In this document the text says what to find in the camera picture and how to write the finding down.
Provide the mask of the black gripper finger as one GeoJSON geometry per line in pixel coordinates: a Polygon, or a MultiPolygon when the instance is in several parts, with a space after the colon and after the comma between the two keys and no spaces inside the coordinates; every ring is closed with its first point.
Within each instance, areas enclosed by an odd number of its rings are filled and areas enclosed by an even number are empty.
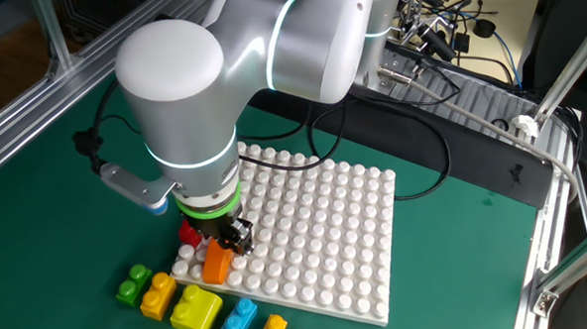
{"type": "Polygon", "coordinates": [[[218,244],[237,255],[249,255],[254,251],[254,224],[243,218],[219,227],[218,244]]]}

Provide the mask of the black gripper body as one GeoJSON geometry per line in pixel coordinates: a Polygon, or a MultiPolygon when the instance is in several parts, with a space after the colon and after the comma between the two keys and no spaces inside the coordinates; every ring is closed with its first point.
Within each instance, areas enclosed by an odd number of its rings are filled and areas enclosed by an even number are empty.
{"type": "Polygon", "coordinates": [[[183,215],[184,220],[189,226],[200,233],[206,238],[212,238],[218,243],[218,237],[220,236],[219,227],[225,223],[230,223],[236,220],[236,218],[224,214],[213,219],[198,219],[195,217],[183,215]]]}

